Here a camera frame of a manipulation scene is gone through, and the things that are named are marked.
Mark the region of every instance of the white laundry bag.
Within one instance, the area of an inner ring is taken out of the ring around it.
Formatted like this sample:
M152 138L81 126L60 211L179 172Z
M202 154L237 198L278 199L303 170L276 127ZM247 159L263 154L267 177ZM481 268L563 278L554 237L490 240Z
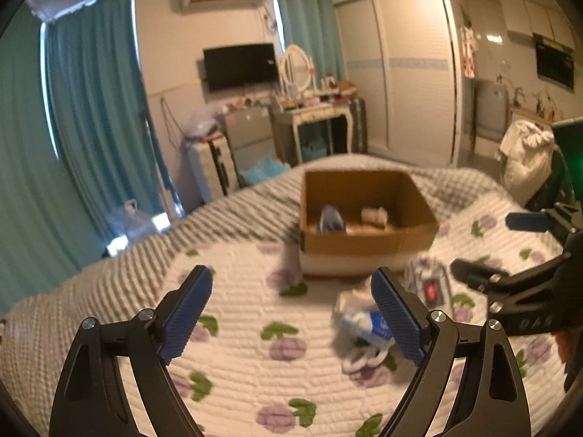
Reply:
M554 149L552 131L527 120L514 122L504 135L497 153L503 164L500 180L521 207L551 175Z

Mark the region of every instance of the white suitcase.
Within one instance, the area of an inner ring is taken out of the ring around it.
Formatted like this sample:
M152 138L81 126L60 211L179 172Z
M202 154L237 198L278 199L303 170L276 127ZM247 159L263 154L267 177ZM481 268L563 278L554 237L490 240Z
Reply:
M239 189L235 164L226 138L191 143L188 160L205 204Z

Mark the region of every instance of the wall-mounted tv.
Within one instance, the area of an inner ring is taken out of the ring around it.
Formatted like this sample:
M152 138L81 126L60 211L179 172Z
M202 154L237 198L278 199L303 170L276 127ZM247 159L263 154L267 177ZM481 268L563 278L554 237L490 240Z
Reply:
M279 80L273 44L225 46L203 53L210 92Z
M553 81L569 90L575 88L573 57L563 46L536 35L536 71L542 80Z

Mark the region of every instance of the wall cabinet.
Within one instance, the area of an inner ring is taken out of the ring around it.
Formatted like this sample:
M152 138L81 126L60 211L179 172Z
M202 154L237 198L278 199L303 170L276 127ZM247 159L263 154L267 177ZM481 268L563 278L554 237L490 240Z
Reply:
M549 39L555 39L546 8L530 1L525 1L524 4L527 7L532 32Z
M525 0L500 0L506 30L532 37L540 34L568 48L575 42L567 18L558 11Z
M532 37L531 22L524 0L500 0L502 13L509 32Z
M555 34L555 41L568 48L575 48L575 41L573 40L573 34L571 33L571 28L569 27L569 21L565 15L548 10L550 23L553 27L553 33Z

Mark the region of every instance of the plastic bag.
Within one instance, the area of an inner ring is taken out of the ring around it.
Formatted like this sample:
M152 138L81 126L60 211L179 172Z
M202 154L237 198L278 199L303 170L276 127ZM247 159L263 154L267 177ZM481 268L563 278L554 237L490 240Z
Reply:
M549 178L554 146L551 131L526 120L513 123L504 135L497 153L503 162L500 180L521 207Z
M255 164L251 169L241 172L241 177L249 186L256 186L262 182L279 176L289 170L289 167L274 161L271 156L267 156Z
M138 202L133 199L124 202L122 207L116 208L109 220L116 235L126 236L131 245L158 233L152 218L147 213L138 210Z
M184 135L188 139L203 139L219 129L214 107L205 107L192 112Z

